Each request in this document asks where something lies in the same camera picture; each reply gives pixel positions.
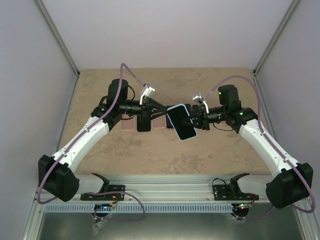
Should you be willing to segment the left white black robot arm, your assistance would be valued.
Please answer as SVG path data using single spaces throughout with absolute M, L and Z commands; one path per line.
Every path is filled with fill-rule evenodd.
M 167 108 L 150 97 L 154 91 L 144 87 L 140 100 L 128 99 L 129 83 L 126 80 L 114 79 L 108 87 L 98 106 L 92 111 L 83 128 L 64 147 L 52 156 L 43 155 L 38 161 L 38 192 L 45 190 L 54 199 L 70 201 L 77 194 L 93 194 L 103 200 L 110 193 L 110 181 L 100 174 L 92 173 L 84 177 L 76 176 L 75 172 L 91 150 L 119 122 L 123 115 L 137 117 L 150 125 L 151 121 L 165 115 Z

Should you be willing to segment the black phone case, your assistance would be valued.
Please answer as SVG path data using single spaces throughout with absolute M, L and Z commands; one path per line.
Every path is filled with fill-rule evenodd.
M 140 133 L 150 132 L 151 131 L 151 122 L 150 121 L 138 121 L 137 122 L 137 131 Z

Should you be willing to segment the black smartphone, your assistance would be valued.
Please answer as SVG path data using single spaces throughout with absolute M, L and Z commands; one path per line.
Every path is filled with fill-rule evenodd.
M 173 129 L 172 123 L 171 123 L 171 121 L 170 121 L 170 119 L 169 119 L 167 114 L 166 114 L 165 118 L 166 118 L 166 128 L 167 129 Z

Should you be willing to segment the light pink phone case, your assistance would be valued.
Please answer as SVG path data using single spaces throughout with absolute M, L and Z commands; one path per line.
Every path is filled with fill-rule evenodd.
M 151 121 L 152 127 L 154 129 L 163 129 L 167 127 L 166 116 L 159 116 Z

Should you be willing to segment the phone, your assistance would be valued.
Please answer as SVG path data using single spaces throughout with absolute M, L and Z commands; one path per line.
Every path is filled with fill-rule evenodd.
M 167 109 L 167 115 L 171 121 L 173 129 L 181 141 L 189 140 L 197 136 L 195 128 L 187 127 L 182 124 L 182 120 L 189 115 L 185 104 L 180 103 L 170 106 Z
M 199 106 L 197 104 L 194 104 L 191 108 L 192 112 L 198 112 L 199 111 Z
M 191 105 L 189 103 L 185 103 L 184 105 L 188 111 L 188 114 L 190 114 L 191 113 Z

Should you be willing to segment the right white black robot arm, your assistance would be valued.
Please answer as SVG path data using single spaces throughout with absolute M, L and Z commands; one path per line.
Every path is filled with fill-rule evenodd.
M 196 93 L 193 100 L 197 108 L 182 122 L 202 130 L 209 130 L 210 124 L 225 122 L 253 147 L 270 170 L 267 176 L 242 173 L 231 178 L 231 197 L 240 200 L 247 194 L 264 196 L 277 209 L 307 197 L 313 200 L 312 167 L 308 163 L 299 163 L 289 155 L 263 127 L 259 116 L 251 108 L 242 107 L 234 85 L 220 86 L 218 96 L 220 106 L 209 108 L 205 98 Z

